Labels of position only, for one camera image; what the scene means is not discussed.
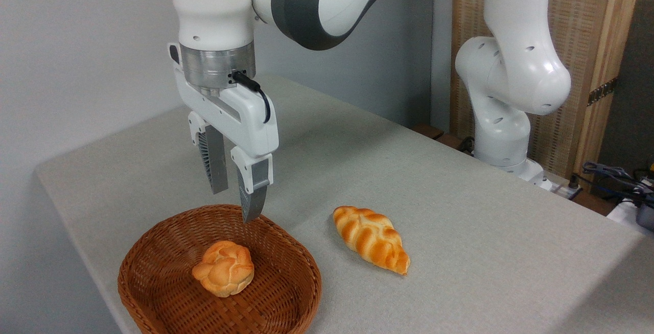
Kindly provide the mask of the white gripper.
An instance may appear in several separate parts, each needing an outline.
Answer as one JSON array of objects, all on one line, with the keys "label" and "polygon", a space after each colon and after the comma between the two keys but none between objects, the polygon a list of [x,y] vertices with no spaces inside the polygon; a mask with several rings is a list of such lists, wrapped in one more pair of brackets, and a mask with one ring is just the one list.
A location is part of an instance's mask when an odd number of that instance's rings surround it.
[{"label": "white gripper", "polygon": [[192,142],[198,147],[213,194],[228,188],[224,136],[236,146],[243,222],[259,217],[267,188],[273,184],[271,153],[278,147],[275,109],[255,84],[254,43],[208,52],[169,44],[174,74],[188,115]]}]

